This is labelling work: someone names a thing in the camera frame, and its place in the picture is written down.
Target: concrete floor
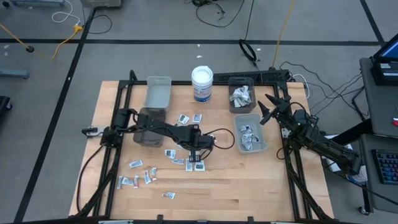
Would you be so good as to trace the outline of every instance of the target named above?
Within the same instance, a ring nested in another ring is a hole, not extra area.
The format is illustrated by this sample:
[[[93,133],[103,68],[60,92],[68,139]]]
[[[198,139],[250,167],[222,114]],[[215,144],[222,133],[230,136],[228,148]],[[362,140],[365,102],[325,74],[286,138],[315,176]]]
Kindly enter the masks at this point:
[[[81,4],[70,0],[74,14],[82,18]],[[397,32],[395,0],[366,0],[384,40]],[[231,18],[240,6],[239,0],[220,1]],[[254,3],[248,40],[277,40],[289,9],[289,0],[257,0]],[[78,61],[65,104],[59,117],[47,157],[39,175],[24,221],[63,218],[68,215],[74,193],[86,139],[80,129],[91,124],[103,80],[127,79],[133,69],[138,79],[151,75],[168,75],[174,80],[189,80],[192,69],[208,65],[215,73],[255,70],[237,44],[161,44],[162,40],[237,40],[245,35],[251,1],[245,1],[236,20],[226,28],[214,28],[196,19],[195,7],[183,0],[124,1],[119,9],[99,9],[96,16],[106,14],[113,21],[112,29],[101,35],[89,34],[87,39],[154,40],[157,44],[85,44]],[[49,39],[65,39],[76,23],[74,18],[64,23],[51,21],[58,7],[0,7],[0,22],[22,39],[43,39],[43,44],[31,44],[45,54],[51,54],[56,44]],[[207,6],[200,15],[217,21],[215,8]],[[107,29],[109,22],[95,19],[90,31]],[[10,38],[0,30],[0,67],[30,71],[28,80],[0,78],[0,95],[12,98],[13,110],[0,127],[0,223],[13,222],[64,81],[67,77],[77,44],[65,44],[55,60],[43,60],[27,54],[19,44],[1,39]],[[282,40],[323,41],[312,45],[281,45],[276,67],[288,60],[304,64],[317,72],[333,88],[339,87],[359,73],[359,59],[374,54],[380,46],[360,0],[297,0]],[[339,41],[340,46],[321,45]],[[374,42],[369,46],[349,42]],[[253,45],[258,66],[267,70],[274,56],[275,45]],[[300,67],[284,65],[293,74],[302,74],[308,82],[322,85],[314,75]],[[331,91],[322,85],[327,93]],[[359,80],[349,90],[362,86]],[[310,86],[310,106],[323,99],[321,89]],[[350,101],[352,95],[346,96]],[[329,101],[316,106],[316,113]],[[357,102],[363,112],[365,95]],[[340,133],[360,122],[359,116],[341,99],[335,100],[318,115],[319,127],[328,133]],[[376,210],[365,217],[356,211],[363,205],[361,190],[333,174],[325,173],[335,217],[347,222],[396,223],[398,215]]]

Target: black clamp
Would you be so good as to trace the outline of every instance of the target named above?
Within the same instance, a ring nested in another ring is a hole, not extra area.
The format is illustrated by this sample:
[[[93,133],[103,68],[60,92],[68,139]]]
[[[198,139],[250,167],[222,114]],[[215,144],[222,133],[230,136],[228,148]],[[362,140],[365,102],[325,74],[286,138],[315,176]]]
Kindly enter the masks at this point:
[[[105,127],[94,127],[90,126],[88,128],[83,128],[81,133],[83,133],[87,138],[97,137],[104,133]]]
[[[122,144],[122,135],[111,130],[110,127],[106,127],[99,144],[105,147],[119,147]]]
[[[163,215],[157,215],[156,224],[163,224]]]
[[[248,217],[248,224],[254,224],[254,218]]]

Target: plastic container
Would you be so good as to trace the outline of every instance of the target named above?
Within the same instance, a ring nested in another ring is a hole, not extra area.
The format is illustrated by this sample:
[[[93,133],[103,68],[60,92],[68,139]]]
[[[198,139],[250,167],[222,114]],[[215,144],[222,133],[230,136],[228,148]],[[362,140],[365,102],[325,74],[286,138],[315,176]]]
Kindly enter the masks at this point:
[[[198,66],[192,71],[193,97],[198,103],[206,103],[211,98],[213,71],[207,66]]]
[[[238,151],[241,154],[255,153],[265,151],[268,148],[268,144],[264,140],[262,134],[262,126],[260,124],[260,115],[258,114],[239,114],[235,116],[235,141],[238,145]],[[253,143],[252,150],[248,151],[241,143],[242,133],[239,131],[239,127],[242,125],[249,125],[252,132],[259,138],[259,143]]]
[[[164,122],[166,120],[166,111],[164,109],[141,108],[139,112],[147,114],[149,117],[159,121]],[[143,133],[134,133],[132,139],[141,146],[160,147],[163,144],[163,138],[164,136],[153,133],[152,131],[146,131]]]
[[[170,77],[148,77],[144,106],[146,108],[164,109],[168,112],[171,92],[172,79]]]
[[[229,96],[231,96],[235,89],[241,88],[244,85],[249,87],[249,95],[251,99],[251,103],[246,106],[242,106],[240,108],[236,108],[234,105],[234,101],[229,102],[229,112],[231,113],[250,113],[257,105],[256,103],[256,94],[254,92],[254,81],[249,77],[231,77],[228,79],[228,100]]]

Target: wooden table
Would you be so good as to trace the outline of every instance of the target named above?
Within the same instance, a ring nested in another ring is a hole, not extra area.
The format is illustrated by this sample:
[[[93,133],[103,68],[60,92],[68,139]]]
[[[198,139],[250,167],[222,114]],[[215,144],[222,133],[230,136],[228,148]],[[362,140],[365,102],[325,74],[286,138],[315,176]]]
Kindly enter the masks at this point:
[[[118,82],[102,83],[93,126],[110,124],[117,86]],[[291,101],[298,101],[309,111],[303,85],[288,83],[288,88]],[[144,106],[146,89],[146,85],[133,86],[130,108],[139,111]],[[264,95],[273,95],[272,87],[256,86],[255,91],[257,100],[268,108],[274,107]],[[234,132],[235,114],[229,112],[228,103],[227,86],[214,86],[210,102],[199,104],[194,102],[192,86],[174,85],[166,122],[175,124],[179,114],[185,114],[191,119],[194,114],[202,114],[202,132],[221,127]],[[257,106],[252,113],[261,114],[261,111]],[[248,216],[253,216],[255,221],[294,221],[285,162],[276,157],[277,150],[282,147],[279,125],[271,119],[263,126],[263,133],[268,142],[267,150],[242,155],[236,144],[229,150],[215,148],[205,159],[205,172],[186,172],[185,165],[171,163],[164,155],[164,149],[176,149],[176,158],[184,159],[188,157],[188,151],[178,148],[169,138],[164,139],[162,147],[153,148],[138,145],[132,140],[133,134],[126,134],[118,176],[133,179],[136,174],[140,175],[139,189],[123,185],[121,190],[115,190],[111,218],[155,220],[157,215],[162,214],[165,220],[243,221]],[[219,146],[231,144],[232,137],[226,131],[215,133],[215,137]],[[88,140],[82,164],[97,150],[99,142],[100,138]],[[333,217],[319,155],[306,149],[302,149],[300,153],[308,191],[325,213]],[[88,164],[83,174],[81,207],[98,186],[103,154],[104,150]],[[144,165],[130,169],[129,163],[139,159],[143,160]],[[144,176],[144,170],[150,170],[151,167],[157,167],[157,180],[146,185],[141,177]],[[175,192],[176,196],[173,200],[162,197],[164,192]],[[297,192],[300,214],[305,217],[302,196],[298,190]],[[100,214],[104,213],[107,195],[108,190],[105,190]],[[75,198],[76,196],[73,198],[70,214],[76,213]]]

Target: laptop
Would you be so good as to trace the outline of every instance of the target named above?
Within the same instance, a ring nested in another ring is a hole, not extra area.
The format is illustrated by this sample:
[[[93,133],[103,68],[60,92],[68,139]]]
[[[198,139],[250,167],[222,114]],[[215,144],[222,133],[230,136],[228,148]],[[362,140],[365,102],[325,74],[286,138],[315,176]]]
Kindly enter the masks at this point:
[[[398,34],[371,58],[376,85],[398,86]]]

